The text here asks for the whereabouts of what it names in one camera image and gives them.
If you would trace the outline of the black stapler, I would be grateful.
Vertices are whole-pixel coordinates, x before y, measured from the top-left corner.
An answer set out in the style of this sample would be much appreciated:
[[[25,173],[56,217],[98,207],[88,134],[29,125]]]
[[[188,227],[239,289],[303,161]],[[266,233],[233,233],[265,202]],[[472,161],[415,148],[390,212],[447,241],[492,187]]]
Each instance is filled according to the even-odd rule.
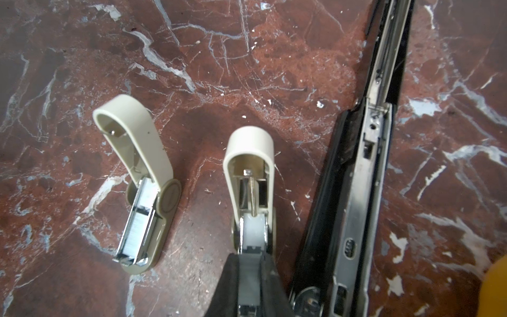
[[[384,176],[400,98],[412,1],[375,1],[356,101],[337,119],[297,260],[295,316],[366,316]]]

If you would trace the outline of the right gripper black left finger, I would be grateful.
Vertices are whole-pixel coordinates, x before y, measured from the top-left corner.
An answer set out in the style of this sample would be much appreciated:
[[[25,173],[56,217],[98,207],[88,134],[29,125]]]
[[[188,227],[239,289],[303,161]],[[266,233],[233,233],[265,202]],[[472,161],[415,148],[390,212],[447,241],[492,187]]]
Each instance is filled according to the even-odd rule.
[[[239,255],[229,254],[205,317],[237,316],[239,271]]]

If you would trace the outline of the white mini stapler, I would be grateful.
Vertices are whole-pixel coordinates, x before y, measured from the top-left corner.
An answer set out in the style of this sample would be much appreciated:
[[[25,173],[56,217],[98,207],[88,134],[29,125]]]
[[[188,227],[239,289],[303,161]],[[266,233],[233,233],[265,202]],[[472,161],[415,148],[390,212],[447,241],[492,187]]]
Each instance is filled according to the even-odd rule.
[[[223,161],[232,203],[232,243],[237,253],[275,253],[274,142],[264,129],[235,130]]]
[[[159,260],[182,194],[149,110],[129,95],[118,95],[93,112],[100,132],[131,177],[131,207],[113,260],[130,275]]]

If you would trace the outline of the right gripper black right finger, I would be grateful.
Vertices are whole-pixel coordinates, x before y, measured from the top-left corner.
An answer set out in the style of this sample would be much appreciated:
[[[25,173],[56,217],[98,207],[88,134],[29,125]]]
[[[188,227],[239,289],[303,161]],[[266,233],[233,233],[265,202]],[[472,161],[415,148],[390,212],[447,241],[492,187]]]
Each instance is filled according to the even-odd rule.
[[[262,316],[294,316],[272,255],[263,253],[260,261]]]

